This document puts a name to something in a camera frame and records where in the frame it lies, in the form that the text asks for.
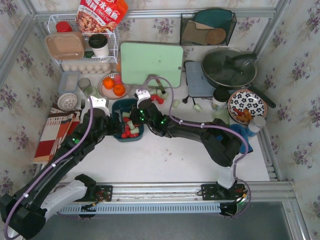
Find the teal plastic storage basket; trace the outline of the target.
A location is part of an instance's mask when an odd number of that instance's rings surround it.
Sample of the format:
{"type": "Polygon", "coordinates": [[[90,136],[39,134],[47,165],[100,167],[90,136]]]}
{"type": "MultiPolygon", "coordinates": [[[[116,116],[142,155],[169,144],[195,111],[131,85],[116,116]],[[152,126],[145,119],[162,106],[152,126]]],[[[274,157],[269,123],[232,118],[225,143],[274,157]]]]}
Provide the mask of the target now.
{"type": "MultiPolygon", "coordinates": [[[[134,98],[128,98],[128,99],[120,99],[116,100],[111,108],[111,114],[120,114],[122,115],[122,118],[124,117],[130,118],[132,120],[132,106],[137,104],[137,99],[134,98]]],[[[125,123],[124,121],[124,133],[127,135],[127,138],[122,138],[121,135],[120,137],[113,136],[117,141],[121,143],[128,143],[128,142],[135,142],[140,140],[143,137],[144,133],[144,125],[143,124],[137,124],[134,123],[132,120],[133,126],[136,128],[139,128],[139,133],[138,134],[131,134],[130,131],[130,126],[125,123]]]]}

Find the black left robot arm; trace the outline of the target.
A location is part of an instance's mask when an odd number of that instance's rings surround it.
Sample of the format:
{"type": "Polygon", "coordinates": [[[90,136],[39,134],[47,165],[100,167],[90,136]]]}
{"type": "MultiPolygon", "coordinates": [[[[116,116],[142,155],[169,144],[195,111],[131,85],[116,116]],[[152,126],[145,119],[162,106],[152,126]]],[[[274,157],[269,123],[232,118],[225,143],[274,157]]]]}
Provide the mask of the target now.
{"type": "Polygon", "coordinates": [[[8,230],[12,229],[29,240],[63,207],[89,197],[96,183],[84,174],[62,189],[52,190],[105,136],[120,134],[124,129],[121,118],[108,116],[102,109],[89,110],[82,123],[61,143],[52,160],[26,186],[12,196],[5,194],[0,198],[4,237],[11,240],[8,230]]]}

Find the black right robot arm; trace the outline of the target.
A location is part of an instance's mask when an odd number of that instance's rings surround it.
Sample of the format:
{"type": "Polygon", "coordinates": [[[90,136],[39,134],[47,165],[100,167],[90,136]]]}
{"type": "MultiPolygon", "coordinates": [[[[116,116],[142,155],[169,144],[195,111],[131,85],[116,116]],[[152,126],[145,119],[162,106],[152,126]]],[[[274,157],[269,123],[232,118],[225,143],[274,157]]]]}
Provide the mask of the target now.
{"type": "Polygon", "coordinates": [[[221,168],[217,177],[220,187],[229,190],[238,181],[237,163],[249,152],[249,144],[245,137],[221,119],[205,123],[185,121],[170,113],[161,113],[150,99],[138,100],[131,109],[134,122],[147,125],[156,136],[202,143],[211,159],[221,168]]]}

